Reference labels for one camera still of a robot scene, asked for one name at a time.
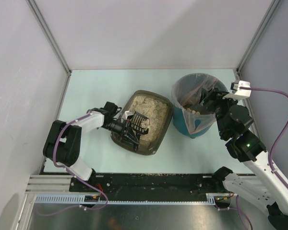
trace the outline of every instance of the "brown tray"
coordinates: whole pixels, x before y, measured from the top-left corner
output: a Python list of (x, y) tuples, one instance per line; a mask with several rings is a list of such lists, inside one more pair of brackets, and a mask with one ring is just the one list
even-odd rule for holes
[(136, 96), (147, 96), (147, 97), (150, 97), (153, 99), (157, 99), (157, 100), (163, 102), (164, 104), (168, 105), (168, 110), (167, 110), (165, 119), (163, 121), (163, 124), (161, 126), (162, 128), (159, 130), (159, 133), (157, 135), (158, 137), (154, 141), (151, 141), (151, 142), (141, 140), (141, 143), (146, 142), (146, 144), (145, 145), (140, 144), (139, 149), (136, 152), (133, 150), (133, 144), (120, 142), (118, 134), (111, 132), (111, 139), (114, 141), (115, 144), (117, 144), (117, 145), (121, 146), (122, 148), (129, 150), (131, 152), (141, 154), (141, 155), (146, 155), (146, 156), (154, 155), (157, 152), (157, 150), (158, 150), (158, 148), (159, 148), (159, 146), (160, 146), (160, 144), (164, 138), (165, 133), (167, 132), (168, 126), (169, 126), (171, 119), (172, 119), (172, 116), (173, 116), (174, 107), (173, 107), (173, 104), (170, 102), (170, 100), (164, 96), (161, 96), (157, 93), (150, 92), (150, 91), (138, 90), (129, 99), (126, 106), (123, 108), (119, 118), (121, 118), (122, 114), (125, 111), (129, 110), (129, 108), (130, 108), (131, 104), (133, 103), (133, 100)]

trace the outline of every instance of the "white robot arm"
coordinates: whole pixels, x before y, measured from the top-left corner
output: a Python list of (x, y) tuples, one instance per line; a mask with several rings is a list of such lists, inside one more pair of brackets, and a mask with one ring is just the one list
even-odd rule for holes
[(137, 151), (140, 136), (149, 131), (148, 128), (141, 127), (147, 117), (126, 111), (122, 119), (117, 120), (114, 117), (120, 110), (114, 103), (107, 102), (103, 108), (88, 110), (85, 116), (69, 125), (63, 121), (54, 121), (43, 149), (44, 156), (54, 161), (55, 165), (63, 166), (82, 180), (88, 181), (95, 171), (79, 157), (83, 134), (102, 127), (119, 134), (121, 141), (132, 144), (133, 150)]
[(248, 130), (253, 119), (249, 116), (249, 111), (237, 105), (237, 102), (248, 98), (251, 90), (241, 87), (249, 88), (250, 83), (241, 80), (233, 82), (232, 93), (212, 89), (202, 104), (216, 113), (221, 139), (230, 139), (226, 144), (230, 155), (248, 167), (268, 192), (239, 178), (225, 167), (219, 169), (215, 175), (219, 176), (228, 191), (238, 194), (263, 211), (276, 229), (288, 229), (288, 179), (275, 162), (272, 161), (273, 167), (270, 166), (266, 147)]

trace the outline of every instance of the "light blue floor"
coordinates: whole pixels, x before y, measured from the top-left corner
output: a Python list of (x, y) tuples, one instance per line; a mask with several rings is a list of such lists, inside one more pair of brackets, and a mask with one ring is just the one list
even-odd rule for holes
[[(232, 69), (121, 69), (74, 70), (60, 113), (60, 120), (70, 121), (107, 101), (124, 107), (137, 90), (148, 90), (171, 99), (172, 85), (189, 73), (208, 73), (219, 78), (227, 88), (235, 80)], [(222, 166), (236, 173), (251, 173), (231, 158), (220, 140), (216, 123), (196, 139), (180, 134), (172, 122), (155, 155), (141, 156), (114, 144), (110, 132), (93, 130), (82, 137), (81, 157), (96, 172), (103, 173), (214, 173)], [(63, 172), (47, 160), (45, 172)]]

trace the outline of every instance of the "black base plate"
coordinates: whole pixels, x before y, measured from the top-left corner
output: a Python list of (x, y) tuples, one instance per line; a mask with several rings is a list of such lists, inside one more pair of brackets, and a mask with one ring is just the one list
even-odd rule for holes
[[(111, 201), (207, 201), (206, 193), (228, 192), (211, 174), (96, 173), (88, 182), (94, 187), (100, 184)], [(76, 178), (71, 184), (70, 192), (95, 192)]]

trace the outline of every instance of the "wire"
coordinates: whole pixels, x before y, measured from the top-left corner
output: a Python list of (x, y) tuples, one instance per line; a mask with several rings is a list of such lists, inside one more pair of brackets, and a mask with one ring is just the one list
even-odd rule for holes
[(249, 219), (249, 217), (242, 210), (239, 209), (238, 198), (239, 198), (239, 195), (237, 195), (237, 198), (236, 198), (236, 202), (237, 202), (237, 207), (236, 208), (235, 207), (219, 208), (217, 205), (215, 207), (217, 208), (218, 211), (229, 211), (229, 210), (238, 211), (238, 214), (240, 216), (240, 219), (241, 219), (241, 221), (243, 223), (243, 226), (244, 226), (245, 230), (248, 230), (248, 227), (245, 225), (245, 223), (244, 223), (244, 221), (242, 219), (242, 216), (244, 216), (246, 218), (246, 220), (250, 224), (251, 230), (253, 230), (253, 225), (251, 223), (251, 220)]
[(50, 213), (50, 214), (40, 213), (39, 210), (38, 210), (38, 208), (36, 207), (36, 208), (35, 208), (35, 212), (36, 212), (39, 216), (42, 216), (42, 217), (52, 217), (52, 216), (54, 216), (54, 215), (56, 215), (56, 214), (59, 214), (59, 213), (61, 213), (61, 212), (65, 212), (66, 210), (68, 210), (68, 209), (70, 209), (70, 208), (74, 208), (74, 207), (79, 207), (79, 205), (68, 206), (68, 207), (66, 207), (66, 208), (63, 208), (63, 209), (61, 209), (61, 210), (59, 210), (59, 211), (57, 211), (57, 212), (53, 212), (53, 213)]
[(65, 130), (66, 130), (70, 125), (72, 125), (72, 124), (74, 124), (74, 123), (76, 123), (76, 122), (78, 122), (78, 121), (81, 121), (81, 120), (83, 120), (83, 119), (85, 119), (85, 118), (87, 118), (87, 117), (89, 117), (89, 116), (90, 116), (90, 113), (88, 113), (88, 114), (86, 114), (86, 115), (84, 115), (84, 116), (82, 116), (82, 117), (79, 117), (79, 118), (77, 118), (77, 119), (69, 122), (68, 124), (66, 124), (66, 126), (63, 127), (63, 129), (62, 129), (61, 132), (59, 133), (58, 138), (57, 138), (57, 140), (56, 140), (56, 143), (55, 143), (55, 145), (54, 145), (53, 156), (52, 156), (52, 159), (53, 159), (53, 160), (52, 160), (52, 161), (53, 161), (54, 166), (56, 166), (57, 168), (64, 168), (70, 175), (72, 175), (72, 176), (73, 176), (74, 178), (76, 178), (78, 181), (82, 182), (82, 183), (85, 184), (86, 186), (94, 189), (95, 191), (97, 191), (97, 192), (99, 192), (101, 195), (103, 195), (103, 196), (105, 197), (105, 199), (106, 199), (106, 202), (105, 202), (102, 206), (100, 206), (100, 207), (94, 207), (94, 208), (92, 208), (92, 207), (84, 207), (84, 206), (82, 206), (82, 205), (72, 205), (72, 206), (68, 206), (68, 207), (66, 207), (66, 208), (64, 208), (64, 209), (62, 209), (62, 210), (59, 210), (59, 211), (57, 211), (57, 212), (50, 213), (50, 214), (42, 214), (42, 213), (40, 213), (40, 212), (36, 209), (36, 212), (37, 212), (38, 215), (44, 216), (44, 217), (50, 217), (50, 216), (54, 216), (54, 215), (56, 215), (56, 214), (59, 214), (59, 213), (61, 213), (61, 212), (64, 212), (64, 211), (66, 211), (66, 210), (68, 210), (68, 209), (70, 209), (70, 208), (74, 208), (74, 207), (83, 207), (84, 210), (99, 210), (99, 209), (104, 208), (104, 207), (108, 204), (109, 199), (108, 199), (107, 195), (103, 192), (103, 190), (98, 189), (98, 188), (95, 188), (94, 186), (90, 185), (89, 183), (87, 183), (86, 181), (84, 181), (83, 179), (81, 179), (80, 177), (78, 177), (77, 175), (75, 175), (70, 169), (66, 168), (65, 165), (58, 165), (58, 164), (57, 164), (57, 158), (56, 158), (56, 156), (57, 156), (57, 150), (58, 150), (58, 146), (59, 146), (60, 139), (62, 138)]
[(101, 190), (101, 191), (104, 191), (103, 190), (103, 188), (101, 187), (101, 184), (100, 183), (98, 183), (98, 184), (96, 184), (97, 186), (98, 186), (98, 188)]
[[(288, 93), (283, 92), (281, 90), (266, 89), (266, 88), (246, 88), (246, 87), (240, 87), (240, 89), (242, 89), (242, 90), (264, 91), (264, 92), (275, 92), (275, 93), (284, 95), (284, 96), (286, 96), (288, 98)], [(274, 149), (275, 149), (276, 145), (278, 144), (279, 140), (282, 138), (282, 136), (286, 132), (287, 128), (288, 128), (288, 121), (286, 122), (284, 128), (282, 129), (282, 131), (280, 132), (280, 134), (278, 135), (276, 140), (274, 141), (274, 143), (272, 145), (272, 148), (271, 148), (270, 152), (268, 153), (268, 161), (269, 161), (269, 166), (270, 166), (271, 170), (274, 172), (274, 174), (277, 176), (277, 178), (282, 182), (282, 184), (288, 189), (288, 183), (283, 179), (283, 177), (277, 171), (275, 171), (275, 167), (274, 167), (274, 163), (273, 163)]]
[(246, 224), (244, 223), (244, 220), (242, 219), (242, 211), (239, 208), (239, 195), (237, 195), (237, 197), (236, 197), (236, 206), (237, 206), (237, 211), (238, 211), (239, 217), (241, 219), (241, 222), (242, 222), (244, 228), (247, 230), (248, 227), (246, 226)]
[(229, 196), (227, 196), (227, 197), (224, 197), (224, 198), (216, 198), (216, 200), (217, 201), (220, 201), (220, 200), (227, 200), (227, 199), (230, 199), (230, 198), (232, 198), (234, 196), (234, 193), (232, 193), (232, 194), (229, 194)]

